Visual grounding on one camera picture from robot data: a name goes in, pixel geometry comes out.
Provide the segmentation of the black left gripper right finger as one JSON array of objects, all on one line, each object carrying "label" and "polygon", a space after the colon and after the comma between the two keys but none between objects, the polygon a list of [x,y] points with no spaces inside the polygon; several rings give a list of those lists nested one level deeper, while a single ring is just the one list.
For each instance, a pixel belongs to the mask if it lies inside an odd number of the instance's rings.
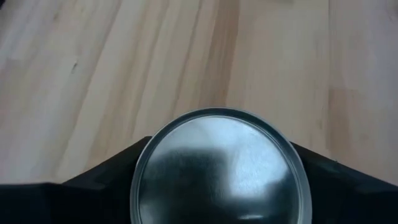
[{"label": "black left gripper right finger", "polygon": [[398,224],[398,186],[293,147],[308,177],[313,224]]}]

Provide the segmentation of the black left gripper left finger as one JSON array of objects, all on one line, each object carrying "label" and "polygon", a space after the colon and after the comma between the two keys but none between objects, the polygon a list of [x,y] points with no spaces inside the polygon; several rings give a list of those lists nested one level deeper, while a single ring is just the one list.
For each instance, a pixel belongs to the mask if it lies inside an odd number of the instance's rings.
[{"label": "black left gripper left finger", "polygon": [[146,136],[62,183],[0,184],[0,224],[131,224],[130,189]]}]

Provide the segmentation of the tin can silver lid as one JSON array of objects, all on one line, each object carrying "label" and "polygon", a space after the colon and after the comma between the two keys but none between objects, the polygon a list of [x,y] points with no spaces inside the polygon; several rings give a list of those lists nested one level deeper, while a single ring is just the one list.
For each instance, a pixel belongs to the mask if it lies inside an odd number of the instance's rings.
[{"label": "tin can silver lid", "polygon": [[174,119],[139,156],[132,224],[311,224],[312,196],[293,145],[260,117],[204,108]]}]

